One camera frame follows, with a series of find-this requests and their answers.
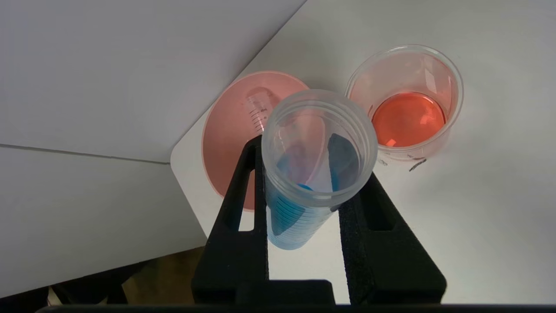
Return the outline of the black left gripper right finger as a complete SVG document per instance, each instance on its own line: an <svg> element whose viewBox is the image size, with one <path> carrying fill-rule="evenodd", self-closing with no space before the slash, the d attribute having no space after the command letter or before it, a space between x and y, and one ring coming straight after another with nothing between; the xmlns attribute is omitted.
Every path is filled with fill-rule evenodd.
<svg viewBox="0 0 556 313"><path fill-rule="evenodd" d="M339 208L351 305L439 304L447 280L374 173Z"/></svg>

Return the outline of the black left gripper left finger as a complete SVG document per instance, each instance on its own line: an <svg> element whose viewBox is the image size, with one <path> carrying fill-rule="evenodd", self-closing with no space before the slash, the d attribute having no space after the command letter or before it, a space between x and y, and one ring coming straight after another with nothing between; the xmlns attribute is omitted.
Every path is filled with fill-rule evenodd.
<svg viewBox="0 0 556 313"><path fill-rule="evenodd" d="M250 175L255 175L252 230L240 231ZM261 136L242 149L200 262L191 281L196 304L247 304L269 279Z"/></svg>

